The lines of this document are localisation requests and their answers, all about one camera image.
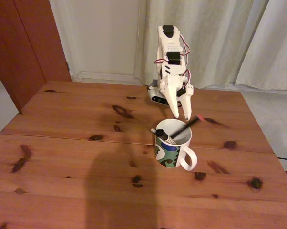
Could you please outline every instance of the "table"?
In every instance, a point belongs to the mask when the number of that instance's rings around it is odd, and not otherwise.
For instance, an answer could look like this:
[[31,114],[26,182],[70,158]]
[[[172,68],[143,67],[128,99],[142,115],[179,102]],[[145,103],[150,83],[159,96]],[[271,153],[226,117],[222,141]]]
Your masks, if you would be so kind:
[[220,124],[192,127],[187,172],[154,158],[173,115],[146,87],[47,83],[0,133],[0,228],[286,229],[287,176],[241,93],[192,109]]

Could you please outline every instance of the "pen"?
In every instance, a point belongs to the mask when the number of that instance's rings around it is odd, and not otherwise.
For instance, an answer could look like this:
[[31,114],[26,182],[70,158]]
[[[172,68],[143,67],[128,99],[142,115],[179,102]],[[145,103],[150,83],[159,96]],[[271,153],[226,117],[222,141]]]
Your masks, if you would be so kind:
[[166,134],[164,130],[162,130],[162,129],[159,129],[159,130],[151,129],[151,131],[157,137],[162,139],[164,142],[167,142],[167,143],[172,144],[172,145],[177,145],[176,141],[174,141],[168,134]]
[[197,115],[192,121],[188,122],[184,127],[182,127],[181,129],[179,129],[178,131],[174,132],[170,137],[173,139],[173,138],[176,138],[178,135],[180,135],[185,129],[191,127],[194,123],[196,123],[197,121],[205,121],[205,119],[200,116],[200,115]]

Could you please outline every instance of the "white robotic arm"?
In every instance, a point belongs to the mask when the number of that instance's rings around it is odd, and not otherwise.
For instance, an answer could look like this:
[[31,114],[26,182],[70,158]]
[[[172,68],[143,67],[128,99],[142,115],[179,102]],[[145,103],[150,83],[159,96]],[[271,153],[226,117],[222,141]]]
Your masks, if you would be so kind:
[[186,68],[183,48],[179,39],[180,32],[175,26],[158,27],[157,60],[155,61],[158,80],[153,80],[149,86],[149,96],[154,102],[169,105],[176,118],[179,117],[178,103],[180,102],[185,119],[189,120],[193,86],[190,84],[191,75]]

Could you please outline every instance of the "wooden door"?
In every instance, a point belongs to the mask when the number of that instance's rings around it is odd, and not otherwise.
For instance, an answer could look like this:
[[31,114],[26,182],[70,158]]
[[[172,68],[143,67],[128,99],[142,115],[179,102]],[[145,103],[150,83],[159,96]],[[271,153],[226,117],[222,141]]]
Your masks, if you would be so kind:
[[47,81],[70,81],[48,0],[0,0],[0,80],[17,109]]

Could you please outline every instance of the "white mug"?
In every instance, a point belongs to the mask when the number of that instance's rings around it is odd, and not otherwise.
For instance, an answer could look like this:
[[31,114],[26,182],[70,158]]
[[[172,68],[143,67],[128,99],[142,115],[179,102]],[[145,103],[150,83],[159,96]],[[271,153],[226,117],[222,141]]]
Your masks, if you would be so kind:
[[[157,125],[156,129],[162,129],[170,136],[185,125],[184,122],[177,119],[165,119]],[[192,170],[196,166],[197,157],[195,152],[189,148],[191,137],[192,131],[190,128],[185,129],[174,139],[177,145],[167,143],[159,137],[155,137],[154,153],[156,160],[165,167],[174,168],[181,165],[188,171]],[[186,154],[191,159],[191,165],[185,161]]]

